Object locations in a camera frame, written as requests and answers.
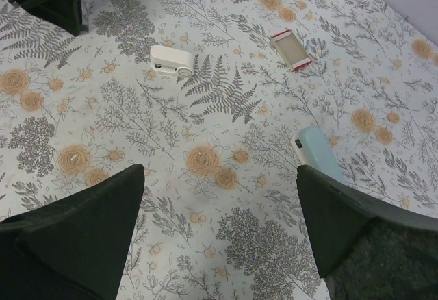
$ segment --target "white device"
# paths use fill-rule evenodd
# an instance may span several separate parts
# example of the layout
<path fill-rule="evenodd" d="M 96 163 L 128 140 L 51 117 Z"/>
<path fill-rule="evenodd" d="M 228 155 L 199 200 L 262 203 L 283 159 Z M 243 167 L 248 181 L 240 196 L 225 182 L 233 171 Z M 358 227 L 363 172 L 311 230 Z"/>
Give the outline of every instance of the white device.
<path fill-rule="evenodd" d="M 194 55 L 190 52 L 154 45 L 151 65 L 157 74 L 190 77 L 194 74 Z"/>
<path fill-rule="evenodd" d="M 292 137 L 291 145 L 301 164 L 307 164 L 334 180 L 347 184 L 330 145 L 319 127 L 306 127 L 298 131 Z"/>

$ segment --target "floral tablecloth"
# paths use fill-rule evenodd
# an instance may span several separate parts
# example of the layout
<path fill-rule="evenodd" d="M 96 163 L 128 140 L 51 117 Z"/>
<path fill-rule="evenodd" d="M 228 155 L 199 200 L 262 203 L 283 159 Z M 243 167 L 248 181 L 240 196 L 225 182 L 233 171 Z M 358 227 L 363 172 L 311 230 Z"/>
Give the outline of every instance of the floral tablecloth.
<path fill-rule="evenodd" d="M 436 216 L 438 48 L 381 0 L 83 0 L 73 38 L 0 3 L 0 219 L 134 163 L 118 299 L 328 299 L 289 140 L 319 125 L 348 182 Z M 270 36 L 312 65 L 292 73 Z M 196 54 L 156 75 L 151 45 Z"/>

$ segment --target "botanical print fabric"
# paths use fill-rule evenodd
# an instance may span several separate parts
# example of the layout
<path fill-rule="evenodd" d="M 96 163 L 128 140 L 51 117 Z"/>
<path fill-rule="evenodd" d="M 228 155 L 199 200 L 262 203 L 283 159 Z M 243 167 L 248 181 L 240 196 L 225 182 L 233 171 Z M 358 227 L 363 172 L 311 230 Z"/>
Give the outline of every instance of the botanical print fabric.
<path fill-rule="evenodd" d="M 0 4 L 0 219 L 134 163 L 118 299 L 328 299 L 290 138 L 319 125 L 351 186 L 438 214 L 438 48 L 381 0 L 83 0 L 76 38 Z M 293 73 L 270 37 L 292 29 Z M 196 55 L 191 78 L 151 45 Z"/>

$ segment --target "light blue case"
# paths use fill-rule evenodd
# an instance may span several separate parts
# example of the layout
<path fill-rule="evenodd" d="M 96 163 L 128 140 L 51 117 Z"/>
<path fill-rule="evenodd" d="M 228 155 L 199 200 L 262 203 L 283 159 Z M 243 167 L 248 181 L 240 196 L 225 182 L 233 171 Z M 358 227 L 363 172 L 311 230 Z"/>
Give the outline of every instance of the light blue case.
<path fill-rule="evenodd" d="M 319 127 L 306 127 L 298 131 L 292 137 L 291 142 L 301 164 L 307 164 L 325 175 L 347 184 L 330 145 Z"/>

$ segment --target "leaf pattern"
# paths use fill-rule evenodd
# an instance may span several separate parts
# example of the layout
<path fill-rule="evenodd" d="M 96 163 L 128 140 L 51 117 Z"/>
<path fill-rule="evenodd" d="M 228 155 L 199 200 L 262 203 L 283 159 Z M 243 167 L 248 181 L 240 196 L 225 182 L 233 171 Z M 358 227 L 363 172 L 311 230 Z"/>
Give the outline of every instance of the leaf pattern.
<path fill-rule="evenodd" d="M 384 1 L 82 5 L 72 37 L 0 0 L 0 221 L 141 163 L 118 300 L 326 300 L 290 143 L 310 125 L 351 187 L 437 217 L 438 47 Z M 152 69 L 156 44 L 194 75 Z"/>

